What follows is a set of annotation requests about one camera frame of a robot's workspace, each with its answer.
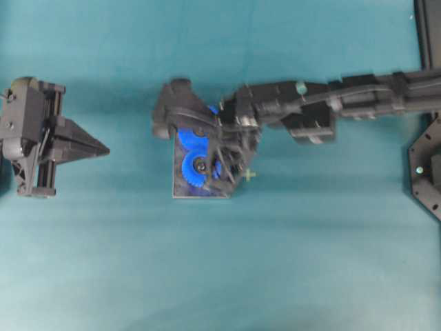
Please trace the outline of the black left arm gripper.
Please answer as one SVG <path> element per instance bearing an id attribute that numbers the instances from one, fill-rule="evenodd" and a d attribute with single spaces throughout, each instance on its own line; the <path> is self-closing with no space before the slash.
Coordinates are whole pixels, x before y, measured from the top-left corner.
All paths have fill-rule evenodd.
<path id="1" fill-rule="evenodd" d="M 59 116 L 65 86 L 20 77 L 1 94 L 1 154 L 11 163 L 17 194 L 53 197 L 55 163 L 109 155 L 110 149 L 73 120 Z M 51 160 L 44 150 L 51 139 Z"/>

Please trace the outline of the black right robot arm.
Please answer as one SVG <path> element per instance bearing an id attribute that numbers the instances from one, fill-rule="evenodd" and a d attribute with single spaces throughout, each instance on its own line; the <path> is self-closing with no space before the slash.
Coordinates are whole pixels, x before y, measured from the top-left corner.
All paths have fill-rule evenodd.
<path id="1" fill-rule="evenodd" d="M 365 120 L 440 107 L 440 71 L 343 77 L 328 83 L 244 85 L 222 103 L 209 136 L 204 188 L 230 195 L 256 154 L 264 127 L 297 143 L 331 142 L 339 119 Z"/>

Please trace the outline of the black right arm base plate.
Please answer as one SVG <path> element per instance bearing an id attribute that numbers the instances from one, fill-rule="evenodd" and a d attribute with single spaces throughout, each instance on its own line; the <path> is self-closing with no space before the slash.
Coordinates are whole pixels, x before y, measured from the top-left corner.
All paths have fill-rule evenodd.
<path id="1" fill-rule="evenodd" d="M 440 117 L 408 149 L 411 193 L 440 222 Z"/>

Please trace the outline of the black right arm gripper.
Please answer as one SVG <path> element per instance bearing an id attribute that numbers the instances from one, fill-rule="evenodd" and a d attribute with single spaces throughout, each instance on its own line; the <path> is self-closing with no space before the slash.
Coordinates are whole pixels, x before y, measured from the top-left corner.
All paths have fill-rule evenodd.
<path id="1" fill-rule="evenodd" d="M 203 188 L 231 196 L 256 155 L 258 128 L 302 127 L 302 110 L 286 110 L 299 99 L 295 81 L 279 81 L 243 85 L 224 100 L 216 120 L 218 132 L 209 135 Z"/>

